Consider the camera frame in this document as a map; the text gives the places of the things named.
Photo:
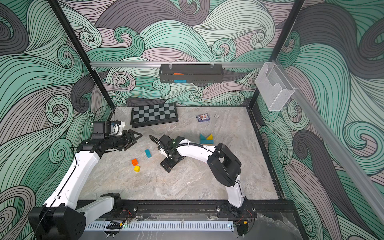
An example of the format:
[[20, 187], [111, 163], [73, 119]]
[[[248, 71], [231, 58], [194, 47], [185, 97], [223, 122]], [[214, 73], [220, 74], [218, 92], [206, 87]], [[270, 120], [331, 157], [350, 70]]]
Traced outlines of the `teal small block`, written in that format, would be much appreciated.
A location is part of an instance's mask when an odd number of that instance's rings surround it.
[[152, 154], [151, 154], [150, 150], [146, 149], [145, 153], [146, 153], [147, 158], [151, 158], [152, 157]]

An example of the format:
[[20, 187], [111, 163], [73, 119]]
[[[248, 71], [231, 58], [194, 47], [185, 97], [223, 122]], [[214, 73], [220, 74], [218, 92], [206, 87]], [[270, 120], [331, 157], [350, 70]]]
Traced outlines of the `playing card box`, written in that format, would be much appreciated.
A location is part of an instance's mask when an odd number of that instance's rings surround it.
[[196, 118], [197, 118], [197, 120], [198, 120], [199, 123], [210, 121], [210, 116], [209, 116], [209, 114], [200, 114], [200, 115], [196, 115]]

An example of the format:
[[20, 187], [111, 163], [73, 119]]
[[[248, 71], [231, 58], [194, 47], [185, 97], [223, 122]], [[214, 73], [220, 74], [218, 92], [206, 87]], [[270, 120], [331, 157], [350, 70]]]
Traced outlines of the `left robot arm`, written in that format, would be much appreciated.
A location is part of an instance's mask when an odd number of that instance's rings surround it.
[[80, 193], [93, 168], [110, 150], [127, 150], [143, 135], [124, 130], [105, 136], [92, 134], [76, 149], [73, 163], [59, 186], [42, 207], [33, 208], [28, 221], [38, 240], [78, 240], [85, 228], [99, 217], [123, 209], [119, 194], [104, 194], [92, 203], [77, 208]]

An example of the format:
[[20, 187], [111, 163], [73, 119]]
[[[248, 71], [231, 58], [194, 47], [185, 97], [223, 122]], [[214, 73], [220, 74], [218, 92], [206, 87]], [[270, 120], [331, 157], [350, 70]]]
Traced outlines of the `black grey chessboard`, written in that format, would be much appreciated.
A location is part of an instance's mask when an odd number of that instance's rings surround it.
[[179, 117], [175, 103], [133, 107], [131, 112], [132, 128], [168, 124], [178, 121]]

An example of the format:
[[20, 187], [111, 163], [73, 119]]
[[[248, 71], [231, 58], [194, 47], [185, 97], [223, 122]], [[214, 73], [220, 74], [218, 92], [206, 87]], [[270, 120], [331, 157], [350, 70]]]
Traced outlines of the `aluminium wall rail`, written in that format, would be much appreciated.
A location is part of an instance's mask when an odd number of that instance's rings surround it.
[[261, 68], [265, 62], [248, 63], [248, 62], [90, 62], [92, 68], [159, 68], [161, 65], [208, 65], [214, 67], [221, 65], [223, 68]]

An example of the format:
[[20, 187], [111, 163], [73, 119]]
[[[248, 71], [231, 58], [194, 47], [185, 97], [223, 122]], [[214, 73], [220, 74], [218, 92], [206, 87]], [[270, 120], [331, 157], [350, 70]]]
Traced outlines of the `clear acrylic holder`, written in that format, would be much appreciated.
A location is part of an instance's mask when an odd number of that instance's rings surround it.
[[284, 68], [275, 62], [264, 63], [255, 83], [270, 112], [281, 111], [295, 92]]

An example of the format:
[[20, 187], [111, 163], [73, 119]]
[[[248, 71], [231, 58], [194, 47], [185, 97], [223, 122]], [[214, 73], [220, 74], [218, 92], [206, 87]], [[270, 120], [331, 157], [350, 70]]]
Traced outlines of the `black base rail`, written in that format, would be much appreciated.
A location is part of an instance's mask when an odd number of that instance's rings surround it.
[[293, 201], [288, 200], [245, 200], [236, 210], [227, 200], [122, 200], [122, 207], [102, 218], [139, 217], [151, 214], [206, 214], [218, 218], [240, 219], [255, 217], [257, 213], [295, 212]]

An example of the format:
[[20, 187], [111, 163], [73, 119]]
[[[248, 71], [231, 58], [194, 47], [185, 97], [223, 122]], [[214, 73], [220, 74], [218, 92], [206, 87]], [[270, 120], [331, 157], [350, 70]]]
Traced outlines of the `teal long block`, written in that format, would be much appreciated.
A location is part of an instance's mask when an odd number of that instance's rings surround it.
[[202, 144], [202, 145], [213, 145], [214, 141], [213, 140], [200, 140], [200, 144]]

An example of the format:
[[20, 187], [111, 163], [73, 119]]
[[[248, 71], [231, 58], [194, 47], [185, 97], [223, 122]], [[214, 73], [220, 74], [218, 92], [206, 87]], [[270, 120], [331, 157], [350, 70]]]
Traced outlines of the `black wall tray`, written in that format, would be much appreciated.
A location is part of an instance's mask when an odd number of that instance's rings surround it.
[[221, 65], [161, 65], [159, 75], [162, 83], [208, 84], [222, 82], [224, 70]]

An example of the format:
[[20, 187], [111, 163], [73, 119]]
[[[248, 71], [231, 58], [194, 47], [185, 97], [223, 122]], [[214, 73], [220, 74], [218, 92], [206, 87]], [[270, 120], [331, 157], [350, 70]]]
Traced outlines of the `orange cube block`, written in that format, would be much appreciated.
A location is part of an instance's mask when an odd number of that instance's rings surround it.
[[133, 159], [132, 164], [133, 164], [133, 166], [137, 166], [139, 163], [138, 163], [137, 159]]

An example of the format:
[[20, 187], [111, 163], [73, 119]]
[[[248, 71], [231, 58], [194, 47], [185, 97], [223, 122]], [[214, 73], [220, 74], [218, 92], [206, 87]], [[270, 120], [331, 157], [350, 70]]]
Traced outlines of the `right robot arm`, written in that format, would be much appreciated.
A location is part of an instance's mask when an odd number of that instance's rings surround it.
[[242, 207], [246, 199], [241, 190], [242, 163], [226, 145], [207, 146], [183, 137], [171, 139], [165, 135], [155, 142], [165, 157], [160, 165], [167, 173], [186, 157], [206, 163], [215, 179], [226, 187], [229, 204], [236, 209]]

